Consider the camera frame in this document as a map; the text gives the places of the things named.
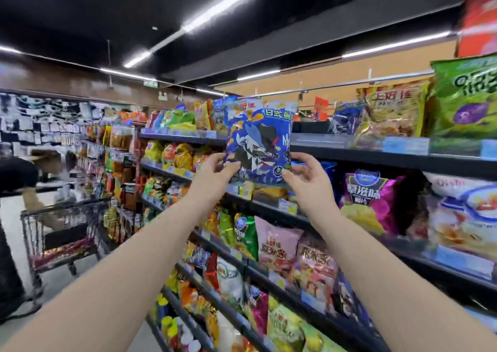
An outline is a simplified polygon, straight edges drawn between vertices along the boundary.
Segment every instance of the floor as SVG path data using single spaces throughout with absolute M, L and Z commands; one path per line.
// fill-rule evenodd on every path
M 45 192 L 39 194 L 39 199 L 45 205 L 52 205 L 54 203 L 54 195 L 56 192 Z M 24 283 L 24 288 L 27 293 L 31 292 L 32 284 L 29 279 L 28 262 L 26 256 L 26 248 L 22 237 L 22 224 L 20 221 L 20 212 L 24 209 L 24 204 L 20 196 L 1 198 L 0 199 L 0 220 L 2 220 L 7 241 L 9 242 L 12 256 L 16 262 L 17 270 Z M 81 259 L 76 262 L 76 269 L 78 274 L 90 270 L 97 260 L 94 256 Z M 67 267 L 59 267 L 42 274 L 42 281 L 44 286 L 44 293 L 41 297 L 41 303 L 47 303 L 53 299 L 57 294 L 66 286 L 74 281 Z M 29 310 L 29 304 L 25 304 L 26 308 L 22 310 Z M 0 326 L 0 346 L 5 343 L 11 335 L 16 333 L 31 317 L 12 320 Z M 160 348 L 150 331 L 149 326 L 144 322 L 138 334 L 135 336 L 133 343 L 130 345 L 128 352 L 159 352 Z

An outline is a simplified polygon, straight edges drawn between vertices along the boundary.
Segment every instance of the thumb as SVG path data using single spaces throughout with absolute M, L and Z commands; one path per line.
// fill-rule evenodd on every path
M 228 182 L 233 175 L 240 170 L 241 162 L 227 162 L 224 168 L 219 172 L 221 177 Z
M 297 188 L 300 186 L 301 179 L 287 169 L 283 169 L 281 176 L 283 177 L 285 182 L 288 183 L 290 187 L 296 192 Z

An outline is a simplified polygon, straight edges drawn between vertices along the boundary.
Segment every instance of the left arm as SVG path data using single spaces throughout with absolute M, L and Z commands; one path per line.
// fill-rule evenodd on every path
M 177 263 L 195 225 L 223 196 L 239 163 L 202 165 L 190 191 L 76 280 L 15 334 L 1 352 L 125 352 Z

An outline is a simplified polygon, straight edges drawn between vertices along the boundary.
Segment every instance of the linear light fixture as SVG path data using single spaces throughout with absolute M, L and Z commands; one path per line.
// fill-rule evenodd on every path
M 148 58 L 150 55 L 152 55 L 152 53 L 150 51 L 146 51 L 144 53 L 141 53 L 140 55 L 135 56 L 133 59 L 131 59 L 128 63 L 124 64 L 124 67 L 126 67 L 126 68 L 133 67 L 135 64 Z
M 233 4 L 236 4 L 239 1 L 241 1 L 241 0 L 223 0 L 220 3 L 209 8 L 207 11 L 205 11 L 203 14 L 201 14 L 199 17 L 197 17 L 195 20 L 193 20 L 189 24 L 184 25 L 181 29 L 183 29 L 185 32 L 189 33 L 192 30 L 194 30 L 195 28 L 198 28 L 199 26 L 208 22 L 214 16 L 219 15 L 220 13 L 224 12 L 225 10 L 230 8 Z
M 0 51 L 5 51 L 6 53 L 22 54 L 22 51 L 19 51 L 15 48 L 9 48 L 7 46 L 0 46 Z
M 119 75 L 123 77 L 130 77 L 132 79 L 139 79 L 139 80 L 148 80 L 148 81 L 157 81 L 157 79 L 154 79 L 153 77 L 146 77 L 146 76 L 140 76 L 140 75 L 135 75 L 134 73 L 127 73 L 127 72 L 121 72 L 121 71 L 116 71 L 110 68 L 99 68 L 100 71 L 105 72 L 105 73 L 112 73 L 114 75 Z
M 202 93 L 209 93 L 211 95 L 216 95 L 216 96 L 224 96 L 224 93 L 221 93 L 221 92 L 215 92 L 215 91 L 209 91 L 207 89 L 200 89 L 200 88 L 196 88 L 196 90 L 198 92 L 202 92 Z
M 266 75 L 271 75 L 273 73 L 280 73 L 281 70 L 272 70 L 272 71 L 268 71 L 268 72 L 261 72 L 261 73 L 256 73 L 254 75 L 249 75 L 249 76 L 244 76 L 244 77 L 239 77 L 237 79 L 237 81 L 242 81 L 242 80 L 247 80 L 247 79 L 253 79 L 255 77 L 259 77 L 259 76 L 266 76 Z
M 425 42 L 425 41 L 430 41 L 430 40 L 435 40 L 437 38 L 443 38 L 447 37 L 452 33 L 452 31 L 445 31 L 442 33 L 437 33 L 437 34 L 432 34 L 432 35 L 423 35 L 418 38 L 413 38 L 411 40 L 405 40 L 405 41 L 400 41 L 400 42 L 395 42 L 395 43 L 389 43 L 386 45 L 382 46 L 377 46 L 376 48 L 368 48 L 365 50 L 359 50 L 359 51 L 353 51 L 351 53 L 345 53 L 342 55 L 342 58 L 350 58 L 353 56 L 359 56 L 359 55 L 366 55 L 366 54 L 371 54 L 371 53 L 377 53 L 378 51 L 383 51 L 383 50 L 388 50 L 389 48 L 398 48 L 400 46 L 405 46 L 413 43 L 418 43 L 418 42 Z

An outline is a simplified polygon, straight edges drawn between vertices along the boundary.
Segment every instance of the person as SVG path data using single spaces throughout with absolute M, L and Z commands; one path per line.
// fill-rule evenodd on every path
M 68 152 L 61 156 L 50 149 L 36 149 L 25 158 L 9 157 L 0 159 L 0 192 L 20 190 L 24 206 L 28 211 L 36 211 L 45 205 L 36 194 L 39 171 L 48 174 L 68 173 L 76 165 L 76 156 Z M 44 215 L 40 222 L 53 230 L 60 230 L 64 224 Z M 5 231 L 0 223 L 0 322 L 9 319 L 24 302 L 24 287 L 17 273 Z
M 125 352 L 190 232 L 215 206 L 240 163 L 218 171 L 224 154 L 202 165 L 187 195 L 158 215 L 43 307 L 0 349 L 18 352 Z M 332 186 L 312 156 L 283 177 L 330 247 L 392 352 L 494 352 L 497 338 L 419 277 L 364 229 L 340 214 Z

